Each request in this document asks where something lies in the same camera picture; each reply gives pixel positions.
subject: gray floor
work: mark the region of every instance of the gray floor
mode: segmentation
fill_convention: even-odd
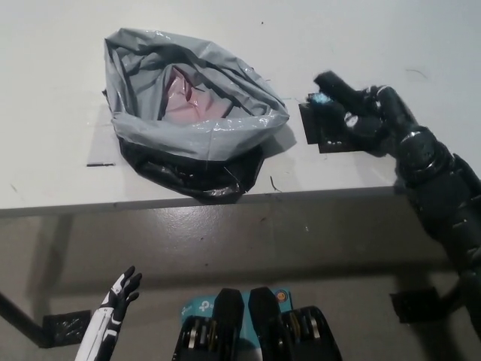
[[[113,361],[170,360],[179,313],[221,287],[290,287],[295,307],[325,313],[354,360],[477,360],[464,310],[445,323],[401,325],[389,294],[455,281],[401,197],[276,202],[0,220],[0,290],[36,318],[95,308],[135,264],[142,293]],[[73,360],[39,350],[0,320],[1,360]]]

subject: blue object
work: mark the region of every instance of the blue object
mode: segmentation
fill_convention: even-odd
[[[286,288],[278,288],[271,290],[276,295],[277,301],[281,312],[292,310],[292,298],[291,293]],[[242,293],[242,299],[244,300],[244,320],[242,321],[242,329],[240,330],[239,349],[251,350],[254,348],[260,348],[261,345],[257,339],[257,334],[254,331],[253,322],[250,318],[250,312],[247,305],[249,304],[250,292]],[[216,296],[200,296],[190,300],[183,308],[181,312],[182,323],[189,316],[201,316],[212,317],[213,303]]]

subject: table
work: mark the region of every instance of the table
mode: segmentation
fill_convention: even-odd
[[[119,156],[101,91],[103,38],[120,27],[212,40],[285,100],[291,119],[241,202],[392,191],[390,157],[319,154],[307,144],[298,103],[327,69],[358,88],[392,85],[481,174],[480,11],[476,0],[2,2],[0,216],[198,204]],[[93,159],[116,165],[87,168]]]

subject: white and black robotic hand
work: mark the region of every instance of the white and black robotic hand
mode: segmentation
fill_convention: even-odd
[[[127,307],[138,298],[142,274],[132,266],[125,271],[105,296],[90,320],[75,361],[108,361],[119,337]]]

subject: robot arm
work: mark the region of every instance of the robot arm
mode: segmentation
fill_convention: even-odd
[[[105,296],[90,320],[75,361],[109,361],[127,307],[138,298],[142,274],[134,276],[135,267],[124,272]]]
[[[481,339],[479,178],[428,128],[418,125],[390,86],[356,91],[332,71],[322,73],[315,82],[325,96],[311,96],[311,106],[336,108],[343,129],[353,142],[374,150],[387,137],[393,140],[392,155],[410,204],[425,231],[443,245],[458,272],[462,301]]]

